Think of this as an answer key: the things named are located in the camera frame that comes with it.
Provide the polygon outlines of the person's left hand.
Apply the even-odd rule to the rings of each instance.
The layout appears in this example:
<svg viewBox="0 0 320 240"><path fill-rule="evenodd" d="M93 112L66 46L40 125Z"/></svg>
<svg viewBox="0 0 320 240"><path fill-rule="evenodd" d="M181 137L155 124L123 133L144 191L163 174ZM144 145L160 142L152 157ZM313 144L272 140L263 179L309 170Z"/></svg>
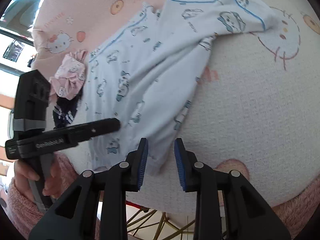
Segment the person's left hand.
<svg viewBox="0 0 320 240"><path fill-rule="evenodd" d="M35 202L28 180L38 181L40 176L22 160L15 161L14 172L15 186L18 191L27 199ZM61 196L61 187L61 168L57 161L57 157L54 156L50 169L50 176L45 181L42 193L44 196L51 196L56 199Z"/></svg>

